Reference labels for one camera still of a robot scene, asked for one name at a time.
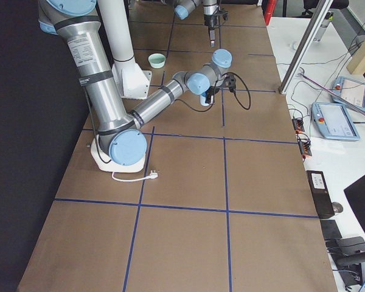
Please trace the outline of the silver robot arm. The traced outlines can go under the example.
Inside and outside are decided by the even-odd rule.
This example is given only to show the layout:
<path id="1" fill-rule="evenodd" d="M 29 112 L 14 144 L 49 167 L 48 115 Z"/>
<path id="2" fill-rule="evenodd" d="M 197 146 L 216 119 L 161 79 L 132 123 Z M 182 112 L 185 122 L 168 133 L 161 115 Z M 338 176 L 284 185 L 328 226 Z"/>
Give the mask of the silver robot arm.
<path id="1" fill-rule="evenodd" d="M 99 169 L 143 169 L 147 140 L 141 127 L 190 91 L 208 105 L 232 63 L 217 49 L 197 71 L 177 72 L 149 93 L 151 72 L 136 63 L 123 1 L 39 1 L 42 31 L 61 36 L 80 74 L 79 82 L 99 119 L 91 154 Z"/>
<path id="2" fill-rule="evenodd" d="M 215 47 L 215 26 L 218 25 L 220 5 L 216 0 L 182 0 L 173 4 L 174 13 L 179 19 L 187 18 L 197 7 L 203 6 L 204 25 L 208 29 L 210 46 Z"/>

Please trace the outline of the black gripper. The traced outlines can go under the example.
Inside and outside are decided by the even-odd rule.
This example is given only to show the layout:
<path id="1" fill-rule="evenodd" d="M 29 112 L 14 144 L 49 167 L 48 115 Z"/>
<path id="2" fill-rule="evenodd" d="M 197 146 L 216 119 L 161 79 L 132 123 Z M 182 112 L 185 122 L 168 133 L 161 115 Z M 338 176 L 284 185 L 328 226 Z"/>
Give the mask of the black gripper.
<path id="1" fill-rule="evenodd" d="M 216 13 L 212 15 L 204 15 L 204 25 L 209 28 L 210 46 L 215 47 L 215 27 L 218 24 L 218 16 Z"/>
<path id="2" fill-rule="evenodd" d="M 206 99 L 205 99 L 205 103 L 206 104 L 211 104 L 213 105 L 215 102 L 215 94 L 216 94 L 216 87 L 211 86 L 207 91 L 206 91 Z"/>

